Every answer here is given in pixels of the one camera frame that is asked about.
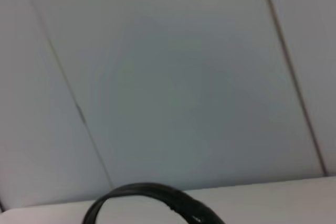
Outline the black round teapot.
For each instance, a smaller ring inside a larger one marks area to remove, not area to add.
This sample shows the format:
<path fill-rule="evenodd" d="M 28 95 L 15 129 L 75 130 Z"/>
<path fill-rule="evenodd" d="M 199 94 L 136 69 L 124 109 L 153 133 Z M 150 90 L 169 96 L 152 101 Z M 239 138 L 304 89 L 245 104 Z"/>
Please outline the black round teapot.
<path fill-rule="evenodd" d="M 210 207 L 174 187 L 159 183 L 120 186 L 98 198 L 87 210 L 81 224 L 96 224 L 103 204 L 111 198 L 144 196 L 166 204 L 188 224 L 226 224 Z"/>

